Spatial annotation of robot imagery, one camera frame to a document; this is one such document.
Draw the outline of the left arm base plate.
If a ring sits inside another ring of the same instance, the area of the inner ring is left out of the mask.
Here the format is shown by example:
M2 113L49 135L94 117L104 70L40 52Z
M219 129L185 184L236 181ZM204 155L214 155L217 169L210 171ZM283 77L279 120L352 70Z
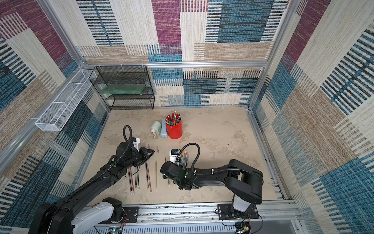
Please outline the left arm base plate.
M122 219L120 224L132 224L136 223L139 214L138 206L123 206L122 207Z

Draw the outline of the black striped pencil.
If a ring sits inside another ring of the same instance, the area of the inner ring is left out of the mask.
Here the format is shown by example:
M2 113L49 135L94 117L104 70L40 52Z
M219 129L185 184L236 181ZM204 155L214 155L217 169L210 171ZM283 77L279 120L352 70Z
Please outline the black striped pencil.
M129 178L129 185L130 185L130 193L131 193L131 195L133 195L131 168L128 168L128 178Z
M134 172L134 185L135 185L135 189L137 189L137 187L138 187L138 180L137 180L137 171L138 171L138 168L135 167L134 170L135 170L135 172Z

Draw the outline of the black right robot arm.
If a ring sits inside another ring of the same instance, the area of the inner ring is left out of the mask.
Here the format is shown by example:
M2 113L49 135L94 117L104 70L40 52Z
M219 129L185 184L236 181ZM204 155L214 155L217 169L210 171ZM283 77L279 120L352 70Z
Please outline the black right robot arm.
M238 160L218 168L187 168L168 161L160 169L164 179L170 179L180 190L190 191L205 186L223 186L233 194L233 209L247 211L251 204L262 203L263 173Z

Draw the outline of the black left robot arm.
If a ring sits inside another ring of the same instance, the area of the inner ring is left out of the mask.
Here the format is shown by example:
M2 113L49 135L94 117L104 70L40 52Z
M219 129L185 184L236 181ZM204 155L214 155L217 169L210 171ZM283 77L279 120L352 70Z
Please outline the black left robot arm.
M123 203L106 198L97 206L84 208L101 192L116 184L131 167L143 165L155 153L152 149L136 149L121 143L117 154L101 167L88 182L56 202L37 208L29 228L30 234L82 234L95 225L108 221L122 223L126 217Z

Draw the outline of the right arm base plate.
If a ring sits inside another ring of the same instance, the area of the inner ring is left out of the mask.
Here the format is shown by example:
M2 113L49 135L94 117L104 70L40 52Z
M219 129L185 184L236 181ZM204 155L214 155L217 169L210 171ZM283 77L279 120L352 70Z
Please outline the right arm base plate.
M234 220L234 219L258 219L260 218L255 204L250 204L244 207L244 211L234 209L231 203L220 203L215 209L215 214L219 216L220 220Z

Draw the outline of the red striped pencil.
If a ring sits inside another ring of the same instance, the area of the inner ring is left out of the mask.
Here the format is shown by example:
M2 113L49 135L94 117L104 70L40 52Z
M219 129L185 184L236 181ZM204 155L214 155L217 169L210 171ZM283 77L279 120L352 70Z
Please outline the red striped pencil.
M135 195L135 187L134 187L133 175L132 175L132 169L131 169L131 167L129 168L129 178L130 178L130 183L131 183L131 194Z

